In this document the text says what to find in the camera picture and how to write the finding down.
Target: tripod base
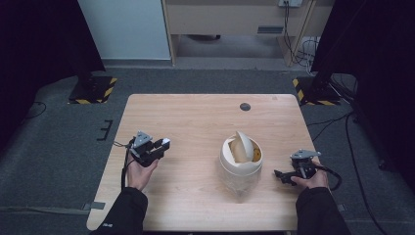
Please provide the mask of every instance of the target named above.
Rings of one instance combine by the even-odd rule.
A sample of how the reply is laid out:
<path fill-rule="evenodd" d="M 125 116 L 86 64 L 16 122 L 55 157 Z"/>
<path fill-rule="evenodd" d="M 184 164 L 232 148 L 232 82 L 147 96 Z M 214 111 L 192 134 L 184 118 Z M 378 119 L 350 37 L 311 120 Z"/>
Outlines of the tripod base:
<path fill-rule="evenodd" d="M 69 104 L 106 103 L 115 86 L 116 78 L 111 76 L 95 76 L 94 87 L 86 88 L 78 81 L 69 96 Z"/>
<path fill-rule="evenodd" d="M 293 80 L 302 105 L 340 104 L 340 97 L 332 87 L 316 90 L 312 87 L 313 80 L 313 76 L 299 76 Z"/>

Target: finger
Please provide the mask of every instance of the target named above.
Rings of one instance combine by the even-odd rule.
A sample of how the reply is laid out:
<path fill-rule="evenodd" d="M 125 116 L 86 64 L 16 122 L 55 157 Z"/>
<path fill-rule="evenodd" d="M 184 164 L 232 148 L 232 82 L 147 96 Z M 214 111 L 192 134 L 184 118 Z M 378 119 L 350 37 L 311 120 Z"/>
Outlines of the finger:
<path fill-rule="evenodd" d="M 291 176 L 291 180 L 297 184 L 304 184 L 304 179 L 296 176 Z"/>
<path fill-rule="evenodd" d="M 149 165 L 149 170 L 153 171 L 159 164 L 159 160 L 156 159 L 152 162 L 152 164 Z"/>
<path fill-rule="evenodd" d="M 315 165 L 318 165 L 318 166 L 323 166 L 320 162 L 318 162 L 318 161 L 316 161 L 316 160 L 313 160 L 312 161 Z"/>
<path fill-rule="evenodd" d="M 316 174 L 320 174 L 320 175 L 323 175 L 324 177 L 326 177 L 327 178 L 327 172 L 326 172 L 326 170 L 317 170 L 316 172 L 315 172 Z"/>
<path fill-rule="evenodd" d="M 129 158 L 129 159 L 134 159 L 134 158 L 132 157 L 132 154 L 131 154 L 131 153 L 128 153 L 128 158 Z"/>

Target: hand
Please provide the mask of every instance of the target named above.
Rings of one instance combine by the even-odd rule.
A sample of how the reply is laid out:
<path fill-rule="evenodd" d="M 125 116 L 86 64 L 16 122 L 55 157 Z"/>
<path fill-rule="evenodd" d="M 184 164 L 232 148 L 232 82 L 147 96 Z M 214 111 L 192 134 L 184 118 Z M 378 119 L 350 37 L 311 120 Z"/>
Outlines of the hand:
<path fill-rule="evenodd" d="M 329 180 L 327 179 L 327 173 L 324 170 L 318 170 L 317 172 L 309 179 L 303 179 L 300 177 L 292 176 L 293 180 L 300 187 L 301 190 L 305 188 L 317 188 L 317 187 L 326 187 L 329 188 Z"/>
<path fill-rule="evenodd" d="M 129 154 L 128 162 L 131 163 L 127 169 L 128 187 L 142 191 L 147 183 L 149 183 L 153 170 L 157 167 L 159 160 L 155 160 L 148 167 L 143 167 L 134 161 L 131 154 Z"/>

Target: power outlet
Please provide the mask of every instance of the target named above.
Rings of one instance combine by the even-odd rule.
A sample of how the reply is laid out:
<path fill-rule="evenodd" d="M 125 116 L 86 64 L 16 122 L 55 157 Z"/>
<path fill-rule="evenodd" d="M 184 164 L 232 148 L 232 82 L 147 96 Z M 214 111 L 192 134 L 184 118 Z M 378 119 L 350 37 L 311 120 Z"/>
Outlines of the power outlet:
<path fill-rule="evenodd" d="M 298 8 L 302 4 L 302 0 L 280 0 L 278 3 L 278 6 L 280 7 L 286 7 L 287 3 L 290 7 Z"/>

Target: black curtain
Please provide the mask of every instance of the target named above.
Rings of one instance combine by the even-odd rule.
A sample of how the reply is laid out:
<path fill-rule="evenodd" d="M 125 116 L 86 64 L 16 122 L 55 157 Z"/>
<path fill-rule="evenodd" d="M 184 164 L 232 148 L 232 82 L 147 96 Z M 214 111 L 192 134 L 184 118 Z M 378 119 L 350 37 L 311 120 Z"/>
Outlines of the black curtain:
<path fill-rule="evenodd" d="M 0 150 L 42 86 L 104 71 L 75 0 L 0 0 Z"/>
<path fill-rule="evenodd" d="M 414 24 L 412 0 L 337 0 L 312 69 L 332 66 L 331 72 L 357 78 L 353 106 L 361 124 L 382 158 L 415 191 Z"/>

